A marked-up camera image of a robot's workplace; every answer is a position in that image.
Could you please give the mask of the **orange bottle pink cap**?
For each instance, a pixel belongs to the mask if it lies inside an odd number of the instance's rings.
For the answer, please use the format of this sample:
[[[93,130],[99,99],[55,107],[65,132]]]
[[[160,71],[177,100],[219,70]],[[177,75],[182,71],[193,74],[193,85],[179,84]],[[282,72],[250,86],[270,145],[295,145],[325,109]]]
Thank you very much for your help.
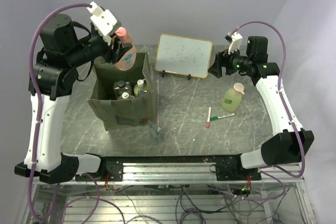
[[[127,49],[121,59],[114,65],[121,71],[130,70],[135,63],[137,56],[133,39],[124,27],[118,28],[115,34],[121,40],[122,47],[126,47]]]

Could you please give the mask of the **clear bottle black label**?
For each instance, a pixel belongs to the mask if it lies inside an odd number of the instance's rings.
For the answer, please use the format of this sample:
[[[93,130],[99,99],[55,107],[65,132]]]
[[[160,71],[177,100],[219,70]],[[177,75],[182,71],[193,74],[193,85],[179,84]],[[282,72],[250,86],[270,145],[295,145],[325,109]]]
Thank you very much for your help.
[[[120,97],[124,92],[132,95],[131,83],[123,80],[117,81],[113,84],[113,91],[116,98]]]

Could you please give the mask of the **yellow-green lotion bottle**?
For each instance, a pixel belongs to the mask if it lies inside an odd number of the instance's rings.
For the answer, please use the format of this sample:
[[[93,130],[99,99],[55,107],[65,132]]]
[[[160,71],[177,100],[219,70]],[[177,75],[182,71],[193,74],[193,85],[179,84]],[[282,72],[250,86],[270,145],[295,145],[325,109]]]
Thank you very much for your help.
[[[134,86],[134,96],[138,97],[139,96],[139,92],[140,91],[149,91],[149,87],[148,85],[145,83],[144,79],[139,79],[136,83],[136,85]]]

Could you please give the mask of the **amber pump soap bottle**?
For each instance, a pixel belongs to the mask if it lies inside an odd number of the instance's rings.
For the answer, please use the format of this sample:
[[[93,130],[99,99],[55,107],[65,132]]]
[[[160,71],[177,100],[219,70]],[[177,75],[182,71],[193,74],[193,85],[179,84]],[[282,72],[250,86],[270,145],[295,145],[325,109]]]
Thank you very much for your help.
[[[133,95],[130,95],[127,92],[123,92],[119,97],[118,100],[130,100],[130,99],[134,99]]]

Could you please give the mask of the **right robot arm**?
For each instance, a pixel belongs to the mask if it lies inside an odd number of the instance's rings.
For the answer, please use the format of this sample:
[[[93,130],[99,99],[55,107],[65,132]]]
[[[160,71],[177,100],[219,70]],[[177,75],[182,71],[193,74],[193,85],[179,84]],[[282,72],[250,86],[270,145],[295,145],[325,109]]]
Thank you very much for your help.
[[[295,116],[285,93],[280,69],[275,62],[268,62],[268,39],[262,36],[248,37],[246,55],[240,54],[242,36],[227,35],[228,49],[218,52],[208,72],[215,77],[239,73],[251,78],[260,93],[272,125],[272,138],[260,149],[240,156],[240,162],[231,167],[236,179],[244,179],[250,168],[304,163],[304,158],[314,141],[312,131],[305,130]]]

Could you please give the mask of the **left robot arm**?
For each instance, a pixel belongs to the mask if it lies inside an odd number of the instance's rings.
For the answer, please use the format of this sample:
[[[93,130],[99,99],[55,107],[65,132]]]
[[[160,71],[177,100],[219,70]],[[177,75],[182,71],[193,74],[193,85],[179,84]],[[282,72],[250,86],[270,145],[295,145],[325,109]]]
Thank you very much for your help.
[[[80,24],[66,14],[49,16],[37,28],[34,38],[43,42],[29,73],[32,107],[30,142],[24,160],[14,168],[16,175],[38,177],[46,184],[67,182],[88,173],[94,180],[107,175],[107,167],[96,154],[70,155],[61,152],[65,110],[78,80],[78,67],[100,56],[118,60],[117,38],[121,22],[111,13],[93,14],[87,36],[78,38]]]

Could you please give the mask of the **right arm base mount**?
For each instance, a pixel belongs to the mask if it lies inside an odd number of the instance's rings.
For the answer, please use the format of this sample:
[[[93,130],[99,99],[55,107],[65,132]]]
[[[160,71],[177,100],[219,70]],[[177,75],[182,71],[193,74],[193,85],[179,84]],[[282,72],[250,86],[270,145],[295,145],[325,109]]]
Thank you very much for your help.
[[[252,180],[261,180],[257,168],[243,168],[240,156],[241,154],[215,156],[215,174],[218,181],[247,181],[248,175]]]

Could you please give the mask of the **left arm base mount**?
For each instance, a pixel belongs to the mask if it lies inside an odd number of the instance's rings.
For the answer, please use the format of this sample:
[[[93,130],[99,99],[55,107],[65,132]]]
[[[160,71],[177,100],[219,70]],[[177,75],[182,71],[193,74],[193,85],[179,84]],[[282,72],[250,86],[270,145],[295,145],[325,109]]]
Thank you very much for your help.
[[[119,161],[106,161],[103,162],[98,171],[94,173],[84,173],[75,176],[75,181],[77,182],[88,182],[91,181],[88,175],[93,177],[96,181],[112,181],[121,182],[123,180],[123,164]]]

